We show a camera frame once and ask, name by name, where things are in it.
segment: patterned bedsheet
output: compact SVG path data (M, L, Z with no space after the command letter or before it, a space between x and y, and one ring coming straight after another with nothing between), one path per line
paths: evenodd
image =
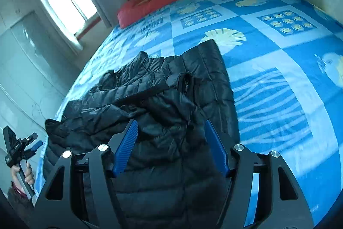
M181 55L208 39L216 41L227 67L242 144L259 153L280 151L318 223L343 186L343 27L303 0L178 0L126 29L118 26L56 119L68 101L139 51L154 58ZM37 193L43 183L41 160ZM257 189L255 175L247 224Z

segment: window sill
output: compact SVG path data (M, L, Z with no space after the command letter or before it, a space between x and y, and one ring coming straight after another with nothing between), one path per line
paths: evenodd
M89 19L89 21L85 24L85 26L75 33L75 37L77 40L80 40L87 32L89 32L97 23L101 21L100 16L95 14L93 17Z

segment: black jacket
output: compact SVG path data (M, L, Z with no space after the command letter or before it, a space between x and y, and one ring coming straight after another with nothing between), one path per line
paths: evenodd
M130 228L213 227L228 185L213 164L204 122L210 119L239 142L233 93L215 42L168 58L140 52L118 72L106 73L67 105L61 122L46 121L44 176L63 151L89 152L131 118L138 122L138 138L125 172L113 180Z

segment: hand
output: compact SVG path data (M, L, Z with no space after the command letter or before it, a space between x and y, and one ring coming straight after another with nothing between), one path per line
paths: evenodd
M23 193L25 193L23 187L21 186L21 184L17 178L17 172L19 172L19 170L20 169L18 166L16 166L16 165L12 166L12 168L11 168L12 181L19 190L21 190ZM29 185L33 185L35 183L35 179L34 179L33 173L32 173L31 164L28 162L26 163L25 181Z

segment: person's arm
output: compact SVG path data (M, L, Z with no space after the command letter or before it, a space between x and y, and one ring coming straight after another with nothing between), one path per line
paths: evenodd
M30 163L27 162L26 167L27 168L25 171L25 181L29 185L33 185L35 183L35 179L32 173ZM19 167L12 166L12 182L11 187L8 190L8 202L11 204L12 208L18 213L20 218L26 224L29 224L30 215L33 211L33 205L32 202L27 198L25 191L17 178L17 172L19 172Z

